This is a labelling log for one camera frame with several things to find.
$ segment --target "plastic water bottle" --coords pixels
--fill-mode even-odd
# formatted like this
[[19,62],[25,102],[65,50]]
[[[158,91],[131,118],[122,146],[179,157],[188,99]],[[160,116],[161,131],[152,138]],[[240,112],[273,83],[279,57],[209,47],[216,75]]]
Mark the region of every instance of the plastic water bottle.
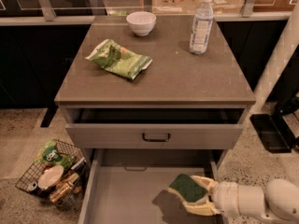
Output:
[[211,30],[214,13],[212,0],[202,0],[195,11],[192,34],[190,39],[190,52],[203,54],[206,51],[209,33]]

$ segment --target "floor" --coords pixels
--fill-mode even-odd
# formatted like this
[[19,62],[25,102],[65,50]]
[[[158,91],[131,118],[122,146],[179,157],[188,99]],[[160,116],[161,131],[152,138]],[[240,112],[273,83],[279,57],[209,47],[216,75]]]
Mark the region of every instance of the floor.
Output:
[[[15,187],[47,141],[55,138],[72,144],[59,109],[50,126],[40,128],[45,113],[45,109],[0,109],[0,223],[78,222],[81,198],[71,210],[62,211]],[[219,169],[219,180],[264,188],[269,180],[281,177],[299,186],[299,153],[271,154],[263,148],[248,119],[245,126]],[[249,217],[229,221],[231,224],[260,223]]]

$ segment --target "white robotic arm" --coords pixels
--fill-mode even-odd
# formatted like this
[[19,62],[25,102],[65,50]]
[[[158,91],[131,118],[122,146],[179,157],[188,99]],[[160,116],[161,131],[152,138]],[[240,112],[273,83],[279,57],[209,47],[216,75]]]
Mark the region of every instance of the white robotic arm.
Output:
[[299,223],[299,188],[284,179],[261,187],[221,182],[210,191],[215,208],[225,217],[253,217],[262,223]]

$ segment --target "white pole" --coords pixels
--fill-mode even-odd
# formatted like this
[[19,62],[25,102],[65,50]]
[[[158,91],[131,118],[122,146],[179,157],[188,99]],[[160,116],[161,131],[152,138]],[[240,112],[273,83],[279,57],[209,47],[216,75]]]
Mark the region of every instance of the white pole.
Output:
[[250,110],[251,114],[262,113],[265,101],[278,82],[279,77],[287,66],[298,45],[299,3],[297,2],[254,90],[256,104]]

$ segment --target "green sponge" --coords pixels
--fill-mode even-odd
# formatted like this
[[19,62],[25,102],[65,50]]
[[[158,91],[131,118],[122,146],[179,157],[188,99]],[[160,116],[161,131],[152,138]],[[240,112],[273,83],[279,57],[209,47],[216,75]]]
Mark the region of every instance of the green sponge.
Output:
[[170,189],[176,190],[188,203],[195,203],[202,199],[207,190],[199,186],[191,177],[185,174],[178,175],[169,185]]

